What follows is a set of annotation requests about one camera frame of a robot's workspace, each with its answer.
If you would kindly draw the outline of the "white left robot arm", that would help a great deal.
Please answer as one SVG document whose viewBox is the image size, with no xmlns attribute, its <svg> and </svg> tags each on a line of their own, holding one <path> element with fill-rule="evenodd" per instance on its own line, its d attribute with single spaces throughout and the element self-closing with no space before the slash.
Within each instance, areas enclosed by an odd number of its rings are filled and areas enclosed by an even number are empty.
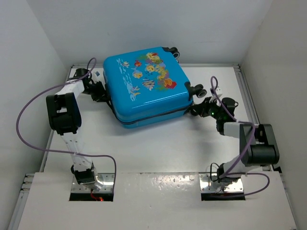
<svg viewBox="0 0 307 230">
<path fill-rule="evenodd" d="M 59 92 L 46 97 L 49 124 L 72 153 L 71 172 L 77 183 L 92 191 L 99 191 L 103 186 L 102 180 L 98 178 L 92 159 L 83 152 L 85 143 L 80 131 L 82 117 L 77 98 L 83 93 L 90 95 L 95 102 L 108 104 L 109 97 L 97 75 L 88 68 L 76 69 L 67 83 Z"/>
</svg>

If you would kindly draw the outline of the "blue suitcase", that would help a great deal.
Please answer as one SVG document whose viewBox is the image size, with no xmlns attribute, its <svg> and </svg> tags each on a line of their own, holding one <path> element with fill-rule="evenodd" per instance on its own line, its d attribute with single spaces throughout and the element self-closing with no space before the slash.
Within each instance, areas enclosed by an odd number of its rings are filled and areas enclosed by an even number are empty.
<svg viewBox="0 0 307 230">
<path fill-rule="evenodd" d="M 191 85 L 178 63 L 176 47 L 154 47 L 107 57 L 106 92 L 115 118 L 135 128 L 183 116 L 202 98 L 202 84 Z"/>
</svg>

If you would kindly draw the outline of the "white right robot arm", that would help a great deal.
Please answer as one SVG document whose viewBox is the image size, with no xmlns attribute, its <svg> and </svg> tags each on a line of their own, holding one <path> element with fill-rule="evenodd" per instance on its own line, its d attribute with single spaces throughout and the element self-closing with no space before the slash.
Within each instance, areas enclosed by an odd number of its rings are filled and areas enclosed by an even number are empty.
<svg viewBox="0 0 307 230">
<path fill-rule="evenodd" d="M 207 97 L 202 103 L 190 108 L 194 116 L 214 118 L 220 135 L 239 140 L 239 154 L 231 161 L 219 165 L 216 178 L 212 181 L 231 183 L 255 168 L 278 163 L 280 155 L 272 125 L 255 125 L 235 120 L 234 111 L 238 102 L 228 97 L 221 102 L 218 104 L 216 99 Z"/>
</svg>

